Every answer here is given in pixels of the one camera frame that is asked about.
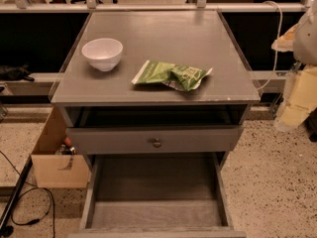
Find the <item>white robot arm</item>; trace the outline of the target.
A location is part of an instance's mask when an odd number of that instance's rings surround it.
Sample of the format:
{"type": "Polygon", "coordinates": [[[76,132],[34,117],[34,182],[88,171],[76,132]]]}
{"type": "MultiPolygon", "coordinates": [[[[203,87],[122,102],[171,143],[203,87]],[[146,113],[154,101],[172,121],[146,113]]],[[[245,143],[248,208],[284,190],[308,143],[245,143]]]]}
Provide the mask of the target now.
{"type": "Polygon", "coordinates": [[[276,112],[274,127],[286,132],[301,125],[317,108],[317,1],[271,48],[293,52],[295,60],[304,65],[286,77],[283,101],[276,112]]]}

